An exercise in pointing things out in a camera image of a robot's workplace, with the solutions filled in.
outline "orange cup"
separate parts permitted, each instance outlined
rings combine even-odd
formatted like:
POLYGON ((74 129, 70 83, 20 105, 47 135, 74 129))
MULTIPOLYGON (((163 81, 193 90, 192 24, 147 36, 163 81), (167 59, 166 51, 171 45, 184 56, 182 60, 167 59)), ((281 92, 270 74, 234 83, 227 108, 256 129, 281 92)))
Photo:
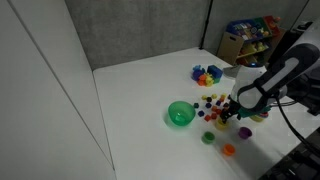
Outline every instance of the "orange cup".
POLYGON ((223 153, 227 156, 232 156, 236 152, 236 149, 231 144, 226 144, 223 147, 223 153))

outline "purple toy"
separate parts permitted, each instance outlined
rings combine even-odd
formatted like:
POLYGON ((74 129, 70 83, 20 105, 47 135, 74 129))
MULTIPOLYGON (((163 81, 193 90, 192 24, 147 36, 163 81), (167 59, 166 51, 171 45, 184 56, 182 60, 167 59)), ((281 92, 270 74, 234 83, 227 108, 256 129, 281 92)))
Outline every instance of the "purple toy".
POLYGON ((252 136, 252 131, 247 127, 241 127, 238 134, 242 139, 248 139, 252 136))
POLYGON ((198 116, 200 116, 200 117, 204 116, 204 112, 203 111, 199 111, 198 112, 198 116))

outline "toy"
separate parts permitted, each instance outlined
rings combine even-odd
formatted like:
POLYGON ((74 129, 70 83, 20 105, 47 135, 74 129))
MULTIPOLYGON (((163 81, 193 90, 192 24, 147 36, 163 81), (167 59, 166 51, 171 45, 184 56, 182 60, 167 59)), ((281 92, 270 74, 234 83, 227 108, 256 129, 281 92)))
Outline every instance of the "toy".
POLYGON ((216 94, 212 94, 212 95, 211 95, 211 98, 212 98, 212 99, 216 99, 216 98, 217 98, 217 95, 216 95, 216 94))
POLYGON ((221 105, 221 101, 217 101, 217 102, 216 102, 216 105, 217 105, 217 106, 220 106, 220 105, 221 105))
POLYGON ((198 83, 199 86, 205 86, 206 85, 206 82, 205 81, 201 81, 201 80, 199 80, 197 83, 198 83))
POLYGON ((220 101, 220 102, 224 102, 224 98, 221 97, 221 98, 219 99, 219 101, 220 101))
POLYGON ((204 120, 206 120, 207 122, 210 121, 210 119, 211 119, 211 116, 210 116, 210 115, 206 115, 206 116, 204 117, 204 120))
POLYGON ((206 95, 202 95, 202 96, 201 96, 201 99, 202 99, 202 100, 206 100, 206 99, 207 99, 207 96, 206 96, 206 95))
POLYGON ((223 146, 222 151, 225 155, 232 156, 236 152, 236 149, 231 144, 226 144, 223 146))
POLYGON ((199 111, 198 112, 198 116, 200 116, 200 117, 204 116, 204 112, 203 111, 199 111))
POLYGON ((212 106, 211 103, 206 104, 206 108, 208 108, 208 109, 211 108, 211 106, 212 106))
POLYGON ((201 65, 196 65, 192 68, 194 71, 201 70, 201 65))
POLYGON ((212 113, 211 114, 211 119, 216 120, 217 119, 217 113, 212 113))
POLYGON ((200 81, 205 81, 207 79, 207 76, 205 74, 202 74, 200 77, 199 77, 199 80, 200 81))
POLYGON ((205 132, 201 139, 203 143, 211 144, 214 141, 214 134, 211 132, 205 132))
POLYGON ((223 105, 223 109, 224 109, 224 110, 228 110, 228 109, 229 109, 229 103, 225 103, 225 104, 223 105))
POLYGON ((196 111, 191 104, 184 101, 176 101, 169 106, 168 114, 174 124, 186 126, 193 120, 196 111))
POLYGON ((199 103, 194 103, 194 104, 193 104, 193 107, 194 107, 194 108, 199 108, 199 103))
POLYGON ((221 98, 226 98, 227 97, 227 94, 226 93, 223 93, 223 94, 221 94, 221 98))
POLYGON ((222 122, 222 119, 220 117, 218 117, 217 121, 215 122, 215 127, 218 129, 218 130, 225 130, 227 127, 229 127, 229 121, 227 121, 226 123, 223 123, 222 122))
POLYGON ((222 71, 214 65, 208 67, 206 72, 200 65, 193 68, 192 79, 197 81, 199 86, 211 87, 213 84, 219 83, 222 76, 222 71))
POLYGON ((199 80, 199 77, 201 75, 203 75, 204 72, 202 72, 201 70, 196 70, 196 71, 193 71, 192 73, 192 79, 195 80, 195 81, 198 81, 199 80))
POLYGON ((221 69, 217 68, 215 65, 208 66, 207 72, 212 74, 215 79, 220 79, 223 73, 221 69))
POLYGON ((248 139, 249 137, 252 136, 252 131, 247 128, 247 127, 241 127, 239 129, 238 135, 242 138, 242 139, 248 139))
POLYGON ((211 87, 213 85, 214 80, 211 76, 207 76, 206 78, 206 87, 211 87))
POLYGON ((207 97, 207 102, 212 102, 212 98, 211 97, 207 97))
POLYGON ((212 111, 216 111, 217 109, 218 109, 217 106, 212 106, 212 108, 211 108, 212 111))
POLYGON ((218 84, 220 82, 220 78, 214 78, 213 79, 213 84, 218 84))
POLYGON ((219 115, 221 114, 221 112, 222 112, 221 109, 217 109, 217 110, 216 110, 216 113, 219 114, 219 115))

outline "black cable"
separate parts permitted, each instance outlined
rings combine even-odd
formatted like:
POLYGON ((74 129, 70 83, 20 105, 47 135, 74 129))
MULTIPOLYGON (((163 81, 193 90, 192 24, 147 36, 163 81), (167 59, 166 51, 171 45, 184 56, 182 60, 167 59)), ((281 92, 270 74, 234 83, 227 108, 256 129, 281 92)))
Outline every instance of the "black cable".
POLYGON ((203 44, 204 44, 204 40, 205 40, 206 34, 207 34, 207 28, 208 28, 208 24, 209 24, 209 19, 210 19, 212 4, 213 4, 213 0, 210 0, 210 5, 209 5, 208 14, 207 14, 207 19, 206 19, 206 22, 205 22, 205 25, 204 25, 203 35, 202 35, 202 38, 201 38, 201 42, 200 42, 199 49, 203 49, 203 44))
POLYGON ((289 119, 287 118, 286 114, 284 113, 283 109, 282 109, 282 105, 280 103, 280 100, 278 97, 276 97, 276 101, 278 103, 279 106, 279 110, 284 118, 284 120, 286 121, 288 127, 290 128, 290 130, 293 132, 293 134, 305 145, 305 147, 314 155, 316 155, 317 157, 320 158, 320 150, 319 147, 317 147, 316 145, 308 142, 307 140, 305 140, 305 138, 291 125, 289 119))
MULTIPOLYGON (((308 83, 309 82, 309 76, 308 75, 306 75, 306 74, 304 74, 304 76, 307 78, 307 80, 304 80, 304 81, 306 81, 306 83, 308 83)), ((305 97, 307 97, 309 94, 310 94, 310 92, 311 92, 311 84, 310 83, 308 83, 308 91, 306 92, 306 94, 304 94, 303 96, 301 96, 301 97, 299 97, 299 98, 297 98, 297 100, 293 100, 293 101, 290 101, 290 102, 285 102, 285 103, 280 103, 282 106, 291 106, 291 105, 294 105, 294 104, 296 104, 296 103, 298 103, 298 102, 300 102, 300 101, 302 101, 305 97)), ((270 107, 277 107, 278 106, 278 104, 275 102, 275 104, 272 104, 272 105, 270 105, 270 107)))

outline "green bowl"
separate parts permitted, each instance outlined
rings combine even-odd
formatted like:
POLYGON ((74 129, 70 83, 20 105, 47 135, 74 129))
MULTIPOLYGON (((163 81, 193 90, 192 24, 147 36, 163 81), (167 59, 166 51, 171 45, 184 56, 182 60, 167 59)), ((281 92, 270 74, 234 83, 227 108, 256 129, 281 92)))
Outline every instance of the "green bowl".
POLYGON ((176 101, 168 108, 171 121, 178 126, 188 125, 196 115, 194 107, 184 101, 176 101))

